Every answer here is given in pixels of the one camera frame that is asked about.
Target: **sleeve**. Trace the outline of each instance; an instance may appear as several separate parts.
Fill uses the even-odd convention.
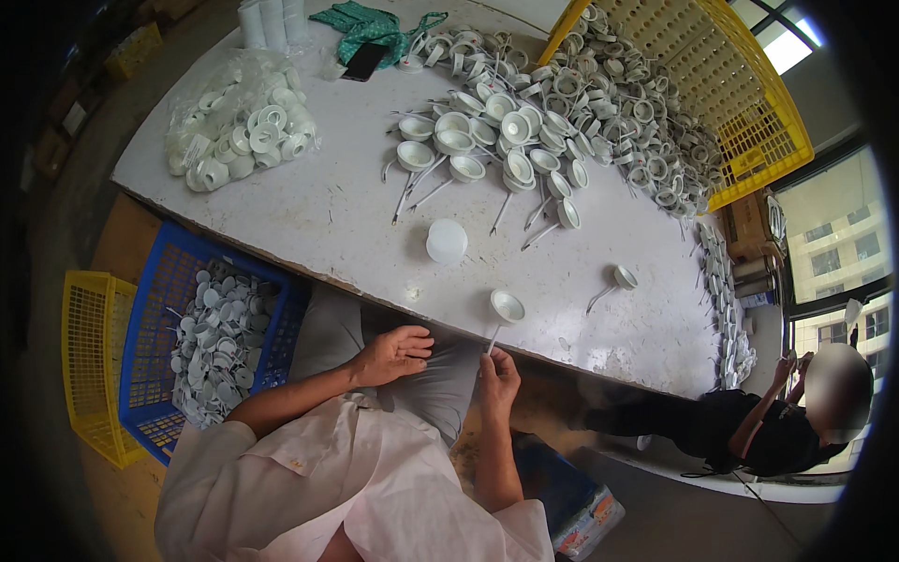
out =
[[[515,562],[553,560],[547,514],[540,500],[524,500],[493,514],[505,532],[506,559]]]
[[[243,422],[224,422],[202,432],[184,425],[156,508],[154,533],[164,560],[187,559],[183,549],[223,468],[255,444],[253,430]]]

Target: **green cloth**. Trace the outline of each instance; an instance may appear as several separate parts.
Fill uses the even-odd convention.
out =
[[[330,10],[313,13],[310,20],[326,23],[346,35],[337,46],[337,55],[345,64],[350,62],[362,43],[387,45],[390,51],[381,59],[378,70],[395,64],[409,48],[409,38],[447,19],[447,12],[428,12],[415,29],[403,33],[399,30],[399,18],[390,12],[367,8],[361,4],[345,2],[334,4]],[[428,23],[429,18],[439,18]]]

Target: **hand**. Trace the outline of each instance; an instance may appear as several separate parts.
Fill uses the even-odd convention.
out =
[[[350,359],[351,386],[379,387],[392,380],[414,375],[428,366],[434,339],[424,326],[400,326],[381,334]]]
[[[521,384],[515,361],[509,353],[494,347],[490,356],[481,355],[480,377],[482,417],[509,423],[512,402]]]
[[[796,359],[781,359],[778,361],[778,367],[774,370],[774,380],[771,382],[771,388],[775,388],[778,392],[787,384],[789,376],[796,370]]]
[[[808,370],[808,364],[812,362],[814,358],[814,352],[808,352],[802,356],[802,359],[799,360],[799,380],[806,379],[806,371]]]

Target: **work table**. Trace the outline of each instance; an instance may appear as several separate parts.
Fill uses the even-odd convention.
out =
[[[308,13],[329,3],[310,1]],[[366,5],[401,17],[412,29],[429,11],[445,11],[433,0],[371,0]],[[512,32],[516,46],[539,47],[546,34],[479,4],[450,3],[441,29],[467,22],[483,31]],[[406,75],[391,67],[368,83],[326,82],[316,77],[319,50],[341,34],[309,23],[316,45],[297,59],[307,107],[321,147],[302,158],[251,174],[211,193],[190,191],[184,178],[168,173],[163,136],[172,100],[191,81],[209,72],[211,61],[241,46],[239,31],[201,57],[160,101],[130,141],[112,180],[139,199],[295,272],[336,285],[365,299],[489,338],[495,319],[492,290],[505,288],[525,305],[527,316],[505,328],[498,343],[508,349],[583,372],[602,375],[682,397],[711,389],[719,340],[700,305],[699,257],[692,254],[695,227],[681,238],[677,220],[660,212],[643,194],[634,197],[619,170],[586,163],[590,186],[574,194],[582,217],[577,231],[557,229],[536,245],[521,246],[539,232],[542,219],[523,232],[539,196],[512,198],[496,236],[490,227],[507,191],[499,165],[472,184],[452,184],[415,214],[404,212],[391,226],[406,174],[394,165],[387,184],[384,164],[401,142],[391,111],[424,109],[428,98],[458,87],[444,67]],[[426,178],[409,203],[450,177],[442,166]],[[441,266],[427,255],[424,240],[435,219],[465,228],[465,258]],[[612,283],[613,264],[639,280],[633,291],[615,290],[589,316],[591,297]]]

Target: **yellow crate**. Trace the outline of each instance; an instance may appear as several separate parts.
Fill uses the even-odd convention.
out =
[[[66,272],[62,373],[68,421],[118,468],[147,455],[119,424],[119,379],[131,305],[138,288],[104,272]]]
[[[127,39],[112,50],[103,65],[112,77],[125,81],[134,76],[138,68],[163,46],[156,22],[134,30]]]
[[[811,140],[787,88],[759,42],[725,0],[596,0],[610,23],[624,23],[647,56],[672,71],[685,107],[694,107],[720,139],[725,183],[716,210],[811,162]],[[577,21],[572,0],[553,28],[542,61]]]
[[[743,54],[764,92],[764,99],[717,128],[725,185],[708,199],[715,210],[811,162],[814,151],[793,98],[743,20],[724,0],[697,4]]]

